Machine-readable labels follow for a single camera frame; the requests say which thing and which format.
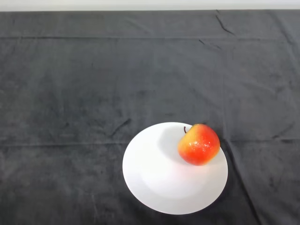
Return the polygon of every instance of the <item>apple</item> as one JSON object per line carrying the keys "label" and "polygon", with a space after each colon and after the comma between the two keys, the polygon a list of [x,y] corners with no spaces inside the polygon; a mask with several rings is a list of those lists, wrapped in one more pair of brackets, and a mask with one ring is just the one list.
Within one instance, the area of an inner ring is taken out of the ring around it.
{"label": "apple", "polygon": [[193,165],[204,165],[220,150],[220,140],[213,129],[204,124],[193,125],[178,143],[179,155]]}

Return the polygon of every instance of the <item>dark gray cloth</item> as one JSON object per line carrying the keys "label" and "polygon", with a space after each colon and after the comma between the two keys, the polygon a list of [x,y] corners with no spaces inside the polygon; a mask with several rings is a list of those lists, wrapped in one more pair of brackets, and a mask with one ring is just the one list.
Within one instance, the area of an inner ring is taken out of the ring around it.
{"label": "dark gray cloth", "polygon": [[[0,225],[300,224],[300,11],[0,13]],[[206,123],[229,177],[162,214],[122,175],[161,122]]]}

